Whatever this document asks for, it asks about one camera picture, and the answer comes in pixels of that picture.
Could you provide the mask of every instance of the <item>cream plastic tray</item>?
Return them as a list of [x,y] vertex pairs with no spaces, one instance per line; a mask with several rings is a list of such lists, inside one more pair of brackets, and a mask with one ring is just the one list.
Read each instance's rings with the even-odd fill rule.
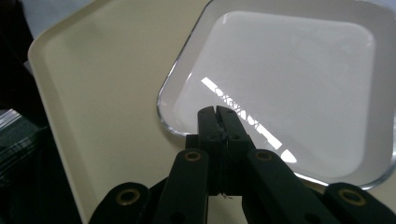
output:
[[393,169],[396,21],[355,1],[215,0],[159,95],[169,131],[235,110],[303,178],[370,188]]
[[[109,190],[169,174],[184,140],[159,122],[158,89],[207,1],[96,0],[34,42],[29,60],[78,211]],[[396,211],[396,175],[374,196]],[[209,198],[208,223],[246,223],[238,197]]]

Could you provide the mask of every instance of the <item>screw hole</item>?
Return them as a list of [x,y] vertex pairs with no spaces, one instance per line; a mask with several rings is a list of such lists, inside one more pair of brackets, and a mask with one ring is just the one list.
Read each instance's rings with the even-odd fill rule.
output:
[[188,152],[186,154],[184,154],[184,158],[186,159],[186,161],[198,161],[201,159],[201,154],[199,154],[198,152]]
[[119,205],[125,206],[125,205],[130,205],[135,202],[140,197],[140,192],[137,189],[123,189],[117,194],[116,197],[116,202]]
[[175,212],[169,217],[169,220],[174,224],[182,224],[186,221],[186,216],[182,213]]
[[356,206],[364,206],[365,204],[367,204],[363,196],[352,189],[340,189],[338,191],[338,195],[347,203]]
[[270,161],[272,159],[272,155],[266,151],[260,151],[256,153],[256,158],[261,161]]
[[305,217],[305,220],[307,220],[309,223],[312,223],[312,224],[319,224],[319,223],[321,223],[320,217],[318,217],[318,216],[315,215],[315,214],[307,213],[307,214],[305,214],[304,217]]

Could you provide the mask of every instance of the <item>clear plastic tray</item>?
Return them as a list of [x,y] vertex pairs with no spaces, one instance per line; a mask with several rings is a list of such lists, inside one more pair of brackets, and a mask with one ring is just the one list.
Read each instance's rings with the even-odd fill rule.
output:
[[396,22],[356,1],[215,0],[158,98],[167,129],[225,105],[303,178],[370,188],[394,166]]

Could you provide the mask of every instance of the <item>transparent dish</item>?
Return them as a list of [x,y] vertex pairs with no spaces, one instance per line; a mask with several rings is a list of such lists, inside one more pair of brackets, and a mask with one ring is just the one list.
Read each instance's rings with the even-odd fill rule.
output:
[[305,179],[373,187],[395,162],[396,24],[356,1],[215,0],[158,97],[172,133],[209,105],[235,110],[257,148]]

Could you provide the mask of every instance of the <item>beige tray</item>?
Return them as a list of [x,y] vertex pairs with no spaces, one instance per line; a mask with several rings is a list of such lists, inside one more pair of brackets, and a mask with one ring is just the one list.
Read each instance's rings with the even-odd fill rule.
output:
[[[29,60],[84,223],[110,189],[151,187],[183,139],[157,93],[206,0],[97,0],[41,35]],[[375,195],[396,211],[395,175]],[[240,198],[210,199],[209,223],[246,223]]]

